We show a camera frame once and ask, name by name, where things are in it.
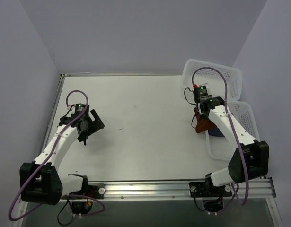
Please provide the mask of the orange brown towel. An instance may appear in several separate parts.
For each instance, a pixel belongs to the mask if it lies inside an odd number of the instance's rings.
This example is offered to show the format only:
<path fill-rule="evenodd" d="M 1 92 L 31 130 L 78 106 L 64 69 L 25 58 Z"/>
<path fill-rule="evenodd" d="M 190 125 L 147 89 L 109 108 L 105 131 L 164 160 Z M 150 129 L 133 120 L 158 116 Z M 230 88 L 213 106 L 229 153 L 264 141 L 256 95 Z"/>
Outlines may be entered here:
<path fill-rule="evenodd" d="M 197 108 L 194 108 L 194 116 L 191 122 L 192 128 L 195 129 L 196 133 L 202 133 L 207 130 L 215 129 L 217 126 L 209 120 L 204 114 L 200 114 Z"/>

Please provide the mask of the blue denim towel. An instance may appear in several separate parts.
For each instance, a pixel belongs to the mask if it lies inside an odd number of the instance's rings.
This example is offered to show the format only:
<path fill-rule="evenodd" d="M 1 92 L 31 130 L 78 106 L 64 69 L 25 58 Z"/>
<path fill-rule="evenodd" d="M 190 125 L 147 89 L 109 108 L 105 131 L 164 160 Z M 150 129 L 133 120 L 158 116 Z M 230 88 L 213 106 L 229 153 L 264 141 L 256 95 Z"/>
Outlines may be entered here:
<path fill-rule="evenodd" d="M 219 128 L 209 129 L 208 134 L 214 137 L 224 137 L 223 133 L 220 131 Z"/>

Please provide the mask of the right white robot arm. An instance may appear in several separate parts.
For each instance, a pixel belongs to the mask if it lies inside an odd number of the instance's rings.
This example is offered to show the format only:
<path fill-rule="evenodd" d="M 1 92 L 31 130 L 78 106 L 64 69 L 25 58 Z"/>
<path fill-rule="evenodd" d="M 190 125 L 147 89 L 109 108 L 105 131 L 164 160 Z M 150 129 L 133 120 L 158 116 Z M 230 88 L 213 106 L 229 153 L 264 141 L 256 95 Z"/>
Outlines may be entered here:
<path fill-rule="evenodd" d="M 267 175 L 269 146 L 249 134 L 230 112 L 227 101 L 213 97 L 206 86 L 193 86 L 196 108 L 196 133 L 219 129 L 231 146 L 232 156 L 226 168 L 208 174 L 207 182 L 212 187 L 230 183 L 246 183 Z"/>

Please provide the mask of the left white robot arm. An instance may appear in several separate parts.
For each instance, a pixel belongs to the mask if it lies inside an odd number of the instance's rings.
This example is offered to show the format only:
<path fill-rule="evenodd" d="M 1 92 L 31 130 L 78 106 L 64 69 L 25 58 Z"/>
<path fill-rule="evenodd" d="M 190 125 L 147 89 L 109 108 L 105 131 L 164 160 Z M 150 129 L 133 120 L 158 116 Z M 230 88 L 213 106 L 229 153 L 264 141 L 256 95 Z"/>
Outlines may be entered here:
<path fill-rule="evenodd" d="M 20 197 L 25 202 L 56 205 L 69 194 L 88 195 L 91 187 L 86 175 L 67 174 L 60 177 L 59 167 L 71 145 L 86 143 L 92 134 L 103 129 L 104 123 L 89 105 L 75 104 L 71 116 L 63 116 L 57 131 L 42 153 L 19 170 Z"/>

